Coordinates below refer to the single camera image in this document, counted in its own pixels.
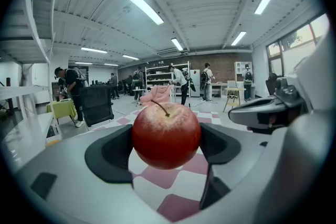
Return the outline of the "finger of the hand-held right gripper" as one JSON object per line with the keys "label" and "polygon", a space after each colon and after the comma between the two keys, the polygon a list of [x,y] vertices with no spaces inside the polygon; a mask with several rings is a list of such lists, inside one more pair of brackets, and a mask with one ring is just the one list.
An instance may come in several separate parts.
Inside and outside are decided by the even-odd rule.
{"label": "finger of the hand-held right gripper", "polygon": [[259,98],[231,109],[228,117],[236,124],[267,129],[270,127],[269,118],[286,109],[286,105],[278,98]]}

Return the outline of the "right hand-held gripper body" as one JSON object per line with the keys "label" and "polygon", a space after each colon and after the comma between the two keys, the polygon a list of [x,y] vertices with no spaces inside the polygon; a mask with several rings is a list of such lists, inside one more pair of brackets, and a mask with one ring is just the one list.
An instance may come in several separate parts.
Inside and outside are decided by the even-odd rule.
{"label": "right hand-held gripper body", "polygon": [[279,159],[251,216],[252,223],[332,223],[335,187],[329,182],[335,150],[335,37],[287,78],[302,90],[310,112],[287,128]]}

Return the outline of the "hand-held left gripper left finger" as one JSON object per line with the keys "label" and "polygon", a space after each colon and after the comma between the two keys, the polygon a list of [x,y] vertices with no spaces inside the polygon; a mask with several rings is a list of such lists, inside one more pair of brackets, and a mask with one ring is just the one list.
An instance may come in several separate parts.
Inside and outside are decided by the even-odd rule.
{"label": "hand-held left gripper left finger", "polygon": [[167,223],[134,191],[132,125],[93,131],[47,147],[17,173],[48,223]]}

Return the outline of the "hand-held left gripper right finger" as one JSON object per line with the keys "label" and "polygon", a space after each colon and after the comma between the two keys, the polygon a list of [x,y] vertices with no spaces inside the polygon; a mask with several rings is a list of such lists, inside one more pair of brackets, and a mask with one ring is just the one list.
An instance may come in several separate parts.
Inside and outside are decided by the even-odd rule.
{"label": "hand-held left gripper right finger", "polygon": [[272,138],[209,123],[201,131],[208,169],[200,210],[221,199],[255,207],[275,169]]}

